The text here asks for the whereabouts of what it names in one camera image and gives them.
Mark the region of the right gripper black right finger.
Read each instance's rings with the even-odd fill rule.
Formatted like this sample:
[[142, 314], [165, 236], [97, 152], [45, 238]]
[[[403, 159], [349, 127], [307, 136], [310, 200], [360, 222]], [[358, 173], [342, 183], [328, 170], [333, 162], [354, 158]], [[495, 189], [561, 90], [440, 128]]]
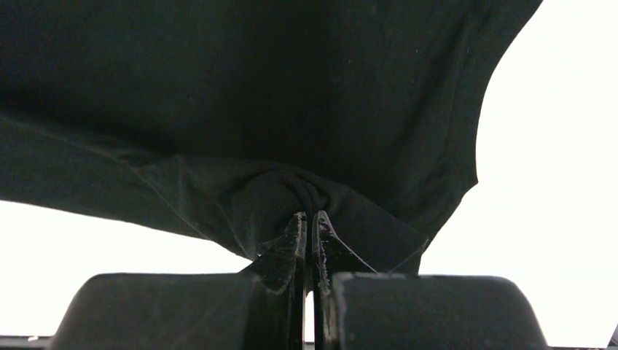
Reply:
[[546, 349], [528, 299], [497, 276], [378, 273], [312, 224], [317, 349]]

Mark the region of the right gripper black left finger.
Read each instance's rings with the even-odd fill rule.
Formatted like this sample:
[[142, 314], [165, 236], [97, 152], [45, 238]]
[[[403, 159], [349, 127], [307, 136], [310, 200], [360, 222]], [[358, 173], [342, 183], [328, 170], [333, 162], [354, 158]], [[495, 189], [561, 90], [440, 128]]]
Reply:
[[307, 217], [237, 273], [100, 274], [71, 301], [51, 349], [302, 349]]

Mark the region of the black t-shirt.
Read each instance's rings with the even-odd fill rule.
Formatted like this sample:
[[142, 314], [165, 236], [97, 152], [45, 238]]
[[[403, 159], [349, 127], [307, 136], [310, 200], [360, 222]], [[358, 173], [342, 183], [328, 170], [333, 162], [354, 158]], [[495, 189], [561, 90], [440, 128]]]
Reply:
[[3, 1], [1, 199], [416, 273], [538, 1]]

